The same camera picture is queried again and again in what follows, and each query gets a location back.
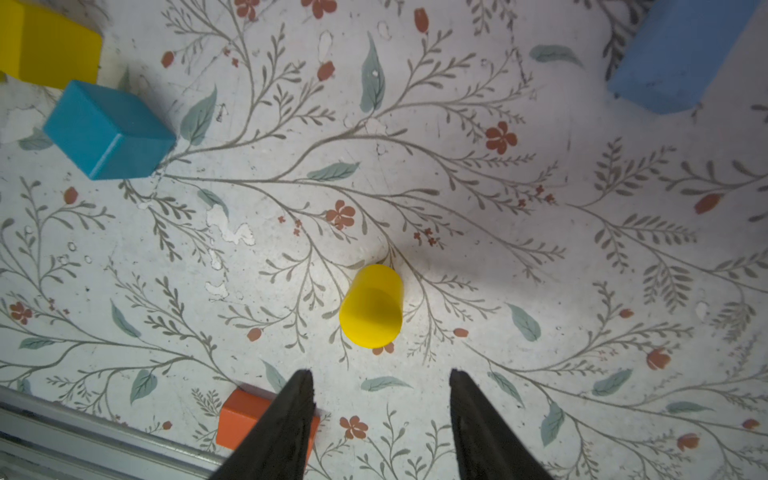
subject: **leaf pattern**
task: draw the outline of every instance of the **leaf pattern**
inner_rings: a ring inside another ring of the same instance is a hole
[[[544,446],[554,442],[560,432],[560,427],[565,422],[565,412],[560,406],[552,402],[549,404],[549,413],[543,422],[541,422],[541,443]]]
[[[264,368],[266,369],[267,382],[270,383],[272,390],[274,390],[275,393],[280,393],[280,390],[282,390],[286,385],[286,380],[282,375],[280,375],[280,372],[278,372],[275,367],[271,366],[267,362],[264,362],[263,360],[261,362],[264,364]]]
[[[123,315],[120,309],[118,309],[114,305],[114,302],[112,302],[111,300],[110,302],[112,303],[112,321],[114,321],[114,324],[117,325],[120,328],[120,330],[122,330],[123,332],[126,332],[128,335],[134,338],[140,337],[141,332],[136,330],[133,326],[131,326],[130,323],[128,323],[128,321],[125,319],[125,315]]]
[[[351,177],[359,165],[359,162],[356,164],[345,164],[344,162],[337,162],[333,165],[329,165],[328,167],[321,168],[320,170],[311,171],[306,175],[306,177],[310,180],[318,182],[333,182],[336,180],[343,180],[345,178]]]
[[[523,408],[525,408],[523,399],[520,397],[520,394],[518,393],[518,390],[515,388],[515,386],[512,385],[512,382],[507,380],[507,378],[503,376],[501,373],[488,372],[488,376],[498,384],[499,388],[501,388],[504,391],[504,393],[507,393],[513,396],[518,402],[520,402],[520,405],[522,405]]]
[[[568,61],[579,67],[584,67],[573,50],[564,45],[536,45],[529,53],[534,60],[547,63],[549,61]]]
[[[45,150],[51,145],[53,141],[37,127],[32,128],[32,135],[18,141],[18,146],[27,151]]]
[[[216,195],[214,192],[212,192],[212,191],[210,191],[210,190],[206,190],[206,189],[204,189],[204,188],[201,188],[201,189],[200,189],[200,190],[197,192],[197,196],[198,196],[198,197],[199,197],[199,198],[200,198],[200,199],[201,199],[203,202],[205,202],[205,204],[206,204],[208,207],[212,207],[213,205],[221,205],[221,208],[224,210],[224,214],[225,214],[225,215],[227,215],[227,216],[230,216],[230,209],[227,207],[227,204],[225,204],[225,203],[223,202],[223,200],[221,200],[221,199],[219,198],[219,196],[218,196],[218,195]]]
[[[688,413],[688,412],[702,412],[703,410],[712,410],[709,407],[701,406],[698,403],[693,402],[672,402],[667,405],[667,411],[669,413]]]
[[[538,322],[528,315],[525,310],[519,306],[507,303],[512,310],[512,322],[520,329],[520,333],[529,342],[535,342],[541,336],[541,327]]]
[[[44,346],[53,345],[54,343],[56,342],[51,339],[32,336],[32,337],[23,339],[22,342],[18,344],[18,348],[37,350],[37,349],[41,349]]]
[[[379,63],[379,54],[376,52],[376,44],[373,37],[368,34],[369,50],[366,60],[362,63],[362,100],[360,110],[367,113],[378,110],[384,101],[386,82],[384,71]]]
[[[142,369],[136,374],[134,384],[131,387],[131,404],[143,399],[157,388],[157,377],[149,370]]]
[[[213,93],[207,98],[198,101],[181,120],[179,132],[181,132],[182,138],[189,140],[190,144],[199,145],[203,143],[205,133],[210,126],[210,121],[214,117],[216,95],[217,89],[214,87]]]
[[[366,392],[378,392],[379,390],[392,386],[407,386],[408,388],[412,388],[409,384],[403,382],[401,379],[396,379],[393,376],[380,376],[375,379],[367,379],[360,385],[360,388]]]
[[[621,370],[606,379],[595,382],[592,387],[592,395],[609,396],[618,392],[619,388],[629,380],[632,369]]]

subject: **wooden block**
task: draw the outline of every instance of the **wooden block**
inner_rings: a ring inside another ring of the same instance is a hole
[[[240,389],[232,392],[232,395],[230,395],[230,398],[227,399],[224,407],[221,409],[216,444],[230,450],[237,449],[269,407],[269,400],[251,395]],[[319,425],[320,418],[317,416],[313,417],[310,428],[310,444],[306,451],[307,461],[310,460],[312,455],[315,433],[317,433]]]
[[[48,8],[0,0],[0,71],[22,81],[65,88],[96,83],[101,36]]]

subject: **light blue block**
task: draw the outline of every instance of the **light blue block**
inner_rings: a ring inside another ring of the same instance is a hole
[[[43,131],[92,180],[152,175],[175,135],[139,97],[72,81]]]
[[[658,0],[608,90],[658,114],[699,103],[760,0]]]

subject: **floral tablecloth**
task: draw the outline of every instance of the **floral tablecloth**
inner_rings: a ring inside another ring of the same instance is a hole
[[[663,117],[605,87],[648,0],[52,3],[179,139],[91,182],[0,85],[0,384],[226,455],[230,392],[308,367],[307,478],[436,480],[460,368],[555,478],[768,475],[765,3]]]

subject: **white stain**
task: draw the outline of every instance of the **white stain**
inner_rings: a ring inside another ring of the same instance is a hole
[[[375,118],[369,118],[366,120],[366,132],[368,135],[386,135],[386,125]]]
[[[696,316],[699,317],[699,320],[704,320],[710,312],[710,304],[707,302],[699,302],[696,304],[694,312],[696,312]]]
[[[214,270],[221,270],[221,257],[219,257],[219,254],[213,250],[208,250],[208,254],[210,255],[211,267],[213,267]]]
[[[389,25],[387,25],[386,22],[379,22],[376,28],[379,30],[379,35],[381,38],[385,40],[392,40],[392,36],[389,34]]]
[[[246,245],[254,245],[256,243],[253,239],[253,232],[250,231],[247,223],[241,224],[234,232],[230,230],[230,221],[219,204],[214,205],[213,208],[208,210],[205,223],[209,227],[218,227],[221,232],[221,239],[225,242],[234,243],[235,245],[240,243],[241,240]]]
[[[323,63],[326,60],[331,45],[333,45],[333,34],[325,30],[320,34],[320,40],[317,42],[317,61]]]
[[[224,282],[219,286],[213,285],[211,282],[206,282],[205,290],[208,290],[208,293],[214,296],[211,301],[224,300],[230,295],[230,293],[227,292],[227,285]]]

